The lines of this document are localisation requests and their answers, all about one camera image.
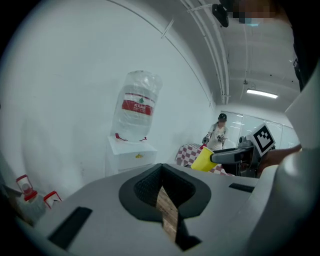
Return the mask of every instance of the black opening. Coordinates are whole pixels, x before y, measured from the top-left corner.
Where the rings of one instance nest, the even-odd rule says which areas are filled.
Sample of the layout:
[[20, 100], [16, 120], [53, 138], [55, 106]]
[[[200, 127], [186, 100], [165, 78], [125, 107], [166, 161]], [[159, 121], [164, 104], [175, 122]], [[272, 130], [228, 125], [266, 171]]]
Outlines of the black opening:
[[156, 209], [161, 187], [178, 209], [175, 243], [184, 251], [201, 243], [189, 235], [184, 219], [199, 216], [209, 203], [211, 190], [203, 181], [168, 164], [157, 164], [127, 180], [119, 190], [119, 200], [137, 219], [163, 224], [162, 213]]

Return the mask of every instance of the floor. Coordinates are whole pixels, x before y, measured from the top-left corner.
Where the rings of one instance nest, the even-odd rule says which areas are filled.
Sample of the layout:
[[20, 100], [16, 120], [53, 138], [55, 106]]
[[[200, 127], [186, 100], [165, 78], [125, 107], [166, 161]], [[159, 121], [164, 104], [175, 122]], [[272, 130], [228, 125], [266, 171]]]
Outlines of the floor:
[[177, 234], [178, 209], [170, 200], [165, 189], [162, 187], [156, 203], [156, 208], [162, 212], [163, 229], [174, 242]]

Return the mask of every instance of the white shirt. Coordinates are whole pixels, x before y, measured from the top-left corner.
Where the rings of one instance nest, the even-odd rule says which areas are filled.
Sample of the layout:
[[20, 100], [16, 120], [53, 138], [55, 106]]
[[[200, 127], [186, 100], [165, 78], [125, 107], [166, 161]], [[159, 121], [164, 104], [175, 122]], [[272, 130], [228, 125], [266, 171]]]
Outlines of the white shirt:
[[211, 134], [211, 137], [210, 137], [210, 140], [206, 146], [213, 151], [222, 150], [223, 149], [223, 142], [225, 139], [228, 138], [228, 128], [225, 126], [222, 128], [219, 128], [218, 124], [215, 123], [215, 124], [211, 125], [208, 133]]

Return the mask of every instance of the pipe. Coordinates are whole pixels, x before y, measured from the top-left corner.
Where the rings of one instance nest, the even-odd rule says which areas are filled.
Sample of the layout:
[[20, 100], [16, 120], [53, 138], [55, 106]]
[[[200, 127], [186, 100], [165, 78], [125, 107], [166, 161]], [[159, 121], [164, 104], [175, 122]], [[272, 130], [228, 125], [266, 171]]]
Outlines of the pipe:
[[243, 83], [243, 85], [242, 85], [242, 91], [241, 91], [241, 95], [240, 95], [240, 101], [242, 100], [242, 96], [244, 95], [244, 90], [245, 90], [245, 83]]
[[194, 12], [194, 11], [199, 11], [199, 10], [207, 8], [207, 7], [212, 7], [212, 5], [213, 5], [213, 3], [209, 3], [209, 4], [206, 4], [206, 5], [201, 5], [199, 7], [192, 8], [192, 9], [188, 10], [188, 13], [189, 12]]
[[[203, 6], [206, 5], [207, 3], [205, 2], [205, 0], [198, 0], [199, 3], [201, 3]], [[211, 21], [211, 23], [213, 24], [213, 29], [215, 31], [215, 34], [217, 36], [218, 39], [218, 43], [219, 46], [221, 48], [222, 51], [222, 60], [223, 60], [223, 65], [224, 65], [224, 73], [225, 73], [225, 87], [226, 87], [226, 104], [229, 103], [229, 69], [228, 69], [228, 62], [227, 62], [227, 56], [226, 56], [226, 50], [225, 50], [225, 45], [224, 42], [222, 40], [219, 28], [217, 26], [217, 22], [214, 18], [214, 15], [211, 13], [211, 11], [208, 8], [204, 9], [206, 15], [208, 16], [209, 20]]]
[[251, 70], [252, 70], [252, 56], [254, 55], [254, 48], [251, 47], [250, 48], [250, 66], [249, 66], [249, 70], [248, 73], [251, 74]]
[[246, 80], [247, 79], [247, 72], [248, 72], [248, 40], [247, 40], [246, 25], [243, 25], [243, 31], [244, 31], [244, 38], [245, 38], [245, 74], [244, 74], [244, 80]]
[[[190, 0], [180, 0], [180, 1], [187, 8], [187, 10], [195, 8], [195, 6], [193, 5], [193, 3]], [[222, 75], [222, 67], [221, 67], [220, 61], [216, 61], [216, 57], [215, 57], [215, 55], [219, 57], [217, 47], [214, 43], [212, 35], [211, 35], [205, 21], [202, 19], [200, 14], [197, 11], [190, 12], [190, 14], [193, 17], [196, 24], [198, 25], [199, 29], [201, 30], [202, 35], [204, 36], [204, 39], [209, 47], [211, 57], [212, 57], [212, 60], [213, 60], [214, 66], [215, 66], [215, 70], [216, 70], [216, 73], [218, 76], [218, 80], [219, 80], [219, 86], [220, 86], [220, 91], [221, 91], [221, 101], [222, 101], [222, 104], [225, 104], [225, 97], [224, 97], [225, 88], [224, 88], [224, 78]]]
[[175, 19], [172, 18], [172, 20], [170, 21], [170, 23], [168, 24], [168, 26], [166, 26], [165, 30], [162, 33], [161, 39], [163, 39], [166, 35], [166, 33], [169, 31], [169, 29], [172, 27], [172, 25], [174, 24]]

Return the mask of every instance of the white wall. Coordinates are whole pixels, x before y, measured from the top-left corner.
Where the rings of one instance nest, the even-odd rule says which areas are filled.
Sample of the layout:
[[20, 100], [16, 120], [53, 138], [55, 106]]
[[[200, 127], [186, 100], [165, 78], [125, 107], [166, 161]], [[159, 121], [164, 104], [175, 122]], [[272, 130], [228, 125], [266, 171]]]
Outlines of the white wall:
[[118, 92], [135, 70], [163, 79], [147, 137], [157, 162], [201, 142], [214, 121], [210, 89], [186, 44], [174, 31], [168, 37], [105, 0], [43, 4], [2, 63], [0, 151], [13, 173], [5, 181], [27, 174], [39, 192], [66, 198], [101, 178]]
[[258, 108], [236, 103], [229, 103], [228, 105], [216, 105], [214, 111], [215, 119], [218, 118], [221, 111], [240, 113], [256, 118], [266, 119], [292, 128], [292, 124], [285, 113], [268, 110], [266, 108]]

